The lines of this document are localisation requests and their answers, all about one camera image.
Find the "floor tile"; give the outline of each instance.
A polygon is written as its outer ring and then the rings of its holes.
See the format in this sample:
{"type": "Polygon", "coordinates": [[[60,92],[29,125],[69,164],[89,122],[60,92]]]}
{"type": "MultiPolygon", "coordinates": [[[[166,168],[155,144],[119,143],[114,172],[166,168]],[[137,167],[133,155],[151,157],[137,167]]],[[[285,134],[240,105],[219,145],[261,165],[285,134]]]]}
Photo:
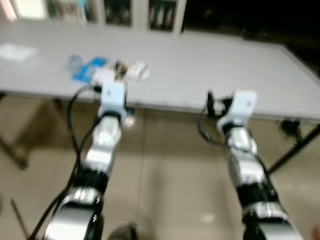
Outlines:
{"type": "MultiPolygon", "coordinates": [[[[146,116],[145,143],[147,145],[212,149],[212,146],[206,143],[198,133],[196,114],[171,116],[169,113],[161,112],[148,113],[146,116]]],[[[213,135],[218,134],[213,123],[207,128],[213,135]]]]}
{"type": "Polygon", "coordinates": [[[0,189],[19,176],[20,170],[0,151],[0,189]]]}
{"type": "Polygon", "coordinates": [[[142,174],[153,171],[164,179],[220,179],[212,149],[146,145],[142,174]]]}
{"type": "Polygon", "coordinates": [[[14,217],[0,217],[1,239],[25,240],[20,225],[14,217]]]}
{"type": "Polygon", "coordinates": [[[7,101],[11,102],[10,111],[0,117],[0,132],[3,134],[26,134],[38,127],[39,118],[47,117],[48,106],[45,100],[9,97],[7,101]]]}
{"type": "Polygon", "coordinates": [[[292,221],[298,226],[302,222],[314,223],[319,219],[318,207],[307,203],[304,196],[304,191],[296,189],[282,189],[279,192],[279,198],[282,206],[288,212],[292,221]]]}
{"type": "Polygon", "coordinates": [[[319,226],[319,222],[306,221],[305,223],[299,223],[297,229],[303,237],[303,240],[315,240],[313,238],[313,230],[316,226],[319,226]]]}
{"type": "Polygon", "coordinates": [[[143,148],[122,145],[115,156],[106,193],[103,214],[106,221],[137,221],[143,148]]]}
{"type": "Polygon", "coordinates": [[[235,236],[232,227],[150,226],[140,222],[138,233],[142,240],[229,240],[235,236]]]}
{"type": "Polygon", "coordinates": [[[13,171],[10,183],[1,183],[0,190],[3,199],[2,216],[12,212],[11,198],[14,198],[26,217],[38,217],[48,202],[46,194],[48,187],[55,178],[56,171],[64,154],[64,148],[52,146],[35,147],[28,155],[28,167],[23,171],[13,171]]]}
{"type": "Polygon", "coordinates": [[[299,187],[306,205],[320,216],[320,185],[314,188],[299,187]]]}
{"type": "Polygon", "coordinates": [[[68,148],[61,156],[55,175],[47,188],[46,196],[43,197],[47,203],[50,203],[66,187],[75,161],[76,154],[73,149],[68,148]]]}
{"type": "Polygon", "coordinates": [[[209,179],[163,178],[161,173],[142,174],[139,220],[164,226],[228,226],[223,186],[209,179]]]}
{"type": "Polygon", "coordinates": [[[58,132],[42,134],[41,132],[32,131],[27,134],[2,134],[1,137],[12,145],[27,161],[29,161],[30,155],[34,151],[45,148],[64,151],[69,144],[68,136],[58,132]]]}
{"type": "Polygon", "coordinates": [[[236,227],[234,229],[234,240],[243,240],[244,239],[245,226],[236,227]]]}
{"type": "Polygon", "coordinates": [[[301,188],[313,188],[320,185],[319,165],[305,150],[294,156],[278,171],[281,173],[290,171],[296,184],[301,188]]]}
{"type": "Polygon", "coordinates": [[[121,228],[123,226],[126,226],[128,224],[133,224],[132,222],[127,222],[127,221],[109,221],[109,220],[105,220],[104,221],[104,225],[103,225],[103,232],[102,232],[102,238],[103,240],[107,240],[108,237],[111,235],[111,233],[113,233],[114,231],[116,231],[118,228],[121,228]]]}
{"type": "Polygon", "coordinates": [[[280,192],[282,190],[296,189],[298,182],[293,173],[288,169],[274,172],[270,177],[275,189],[280,192]]]}

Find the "silver arm segment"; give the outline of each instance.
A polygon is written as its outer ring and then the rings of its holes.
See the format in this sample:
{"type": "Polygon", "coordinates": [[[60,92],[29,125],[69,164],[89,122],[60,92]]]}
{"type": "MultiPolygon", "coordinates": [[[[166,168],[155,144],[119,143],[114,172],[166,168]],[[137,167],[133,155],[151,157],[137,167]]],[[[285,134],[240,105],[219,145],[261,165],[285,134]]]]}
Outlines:
{"type": "Polygon", "coordinates": [[[228,169],[242,206],[243,239],[303,240],[281,206],[266,168],[257,155],[257,144],[247,129],[256,101],[254,97],[252,92],[236,92],[229,111],[217,124],[230,146],[228,169]]]}
{"type": "Polygon", "coordinates": [[[45,240],[99,240],[103,231],[104,194],[121,138],[126,85],[108,82],[102,86],[99,124],[92,133],[92,146],[73,183],[55,209],[45,240]]]}

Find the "white table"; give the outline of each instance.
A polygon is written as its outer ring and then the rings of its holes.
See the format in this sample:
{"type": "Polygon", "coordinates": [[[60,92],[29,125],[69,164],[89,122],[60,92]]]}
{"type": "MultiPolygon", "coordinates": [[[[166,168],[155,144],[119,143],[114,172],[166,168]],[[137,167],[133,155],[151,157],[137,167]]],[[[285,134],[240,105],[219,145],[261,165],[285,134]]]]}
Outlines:
{"type": "Polygon", "coordinates": [[[219,98],[243,89],[257,92],[257,115],[320,120],[320,81],[282,45],[59,21],[6,24],[4,43],[39,54],[24,63],[0,60],[0,92],[69,99],[81,86],[66,70],[69,57],[102,56],[148,64],[148,80],[128,82],[129,106],[197,112],[208,90],[219,98]]]}

